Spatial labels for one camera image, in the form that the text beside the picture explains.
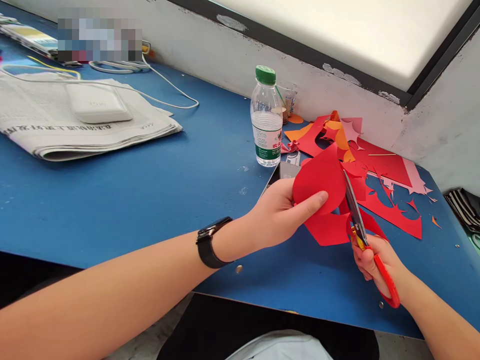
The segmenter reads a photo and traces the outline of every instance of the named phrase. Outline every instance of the floor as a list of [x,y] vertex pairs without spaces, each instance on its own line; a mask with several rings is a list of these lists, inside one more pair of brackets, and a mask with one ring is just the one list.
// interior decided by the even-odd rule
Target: floor
[[[175,329],[192,294],[184,298],[164,317],[110,354],[105,360],[156,360],[160,348]],[[376,331],[380,360],[433,360],[423,340]]]

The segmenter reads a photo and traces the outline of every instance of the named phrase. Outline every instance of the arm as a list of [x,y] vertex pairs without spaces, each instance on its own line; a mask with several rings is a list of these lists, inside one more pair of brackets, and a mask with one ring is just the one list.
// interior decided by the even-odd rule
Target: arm
[[[222,261],[290,238],[326,201],[292,205],[294,179],[279,180],[212,246]],[[215,272],[200,260],[196,232],[81,271],[0,310],[2,359],[101,359],[160,319]]]
[[368,236],[372,250],[361,251],[352,243],[355,262],[365,280],[374,280],[378,289],[390,296],[374,262],[374,253],[381,259],[398,290],[401,304],[420,328],[435,360],[480,359],[480,333],[463,317],[413,275],[400,261],[387,241]]

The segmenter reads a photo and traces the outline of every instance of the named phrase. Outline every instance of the green bottle cap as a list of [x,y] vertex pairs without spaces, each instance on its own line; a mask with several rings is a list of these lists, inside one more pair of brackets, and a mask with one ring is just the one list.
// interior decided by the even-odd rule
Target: green bottle cap
[[265,85],[275,85],[277,81],[277,75],[275,70],[268,66],[257,65],[255,68],[256,79]]

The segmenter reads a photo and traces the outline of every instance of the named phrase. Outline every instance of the folded newspaper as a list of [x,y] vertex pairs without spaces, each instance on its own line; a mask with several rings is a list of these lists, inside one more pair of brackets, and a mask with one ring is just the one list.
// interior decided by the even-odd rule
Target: folded newspaper
[[[64,73],[22,74],[25,79],[76,79]],[[121,85],[113,79],[99,82]],[[182,130],[172,113],[139,93],[117,88],[133,119],[86,124],[72,114],[65,84],[26,82],[0,72],[0,132],[35,157],[49,161],[85,158],[161,138]]]

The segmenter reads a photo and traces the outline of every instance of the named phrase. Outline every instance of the bottle label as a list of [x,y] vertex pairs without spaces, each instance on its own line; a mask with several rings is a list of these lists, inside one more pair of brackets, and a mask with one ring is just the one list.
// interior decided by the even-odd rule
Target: bottle label
[[253,125],[253,138],[255,139],[256,155],[260,159],[275,160],[280,156],[282,145],[282,129],[262,130]]

